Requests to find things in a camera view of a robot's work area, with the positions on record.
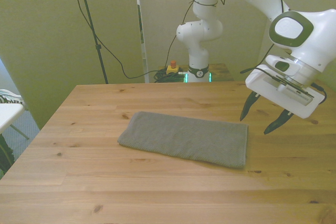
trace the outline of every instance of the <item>gray towel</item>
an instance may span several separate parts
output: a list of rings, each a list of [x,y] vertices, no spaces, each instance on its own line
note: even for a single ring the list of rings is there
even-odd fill
[[[247,129],[246,124],[240,123],[138,112],[118,143],[142,151],[243,168]]]

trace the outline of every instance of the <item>chair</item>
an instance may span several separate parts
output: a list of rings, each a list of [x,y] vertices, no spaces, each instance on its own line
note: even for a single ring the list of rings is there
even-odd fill
[[[29,137],[27,135],[12,125],[12,123],[15,122],[23,114],[23,112],[25,112],[25,108],[22,104],[0,103],[0,134],[2,134],[8,127],[12,127],[28,140]]]

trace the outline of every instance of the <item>floor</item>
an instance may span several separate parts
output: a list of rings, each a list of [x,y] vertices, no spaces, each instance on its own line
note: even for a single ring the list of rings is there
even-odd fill
[[[13,150],[14,159],[17,160],[38,134],[39,128],[37,127],[29,111],[25,111],[23,115],[13,123],[13,125],[29,137],[29,140],[26,140],[22,135],[17,133],[11,127],[7,128],[3,133],[3,137],[5,138],[6,143]]]

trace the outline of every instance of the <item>wood grain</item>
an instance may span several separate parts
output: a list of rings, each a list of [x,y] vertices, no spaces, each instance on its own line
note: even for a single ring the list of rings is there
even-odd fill
[[[125,148],[133,114],[239,122],[243,82],[77,86],[0,180],[0,223],[333,223],[336,94],[307,119],[264,129],[260,98],[247,164],[235,170]]]

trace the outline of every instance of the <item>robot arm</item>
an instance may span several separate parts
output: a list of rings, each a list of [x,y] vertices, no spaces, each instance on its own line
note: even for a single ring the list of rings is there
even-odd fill
[[[324,99],[309,86],[327,64],[336,57],[336,10],[319,13],[294,12],[282,0],[245,0],[272,21],[269,36],[272,42],[292,51],[289,58],[269,55],[268,65],[258,66],[246,79],[252,89],[241,117],[262,95],[285,110],[271,123],[265,134],[284,124],[293,114],[307,118]],[[217,0],[195,0],[194,13],[201,20],[180,25],[177,37],[190,54],[190,81],[207,81],[208,53],[201,41],[218,38],[223,30],[215,15]]]

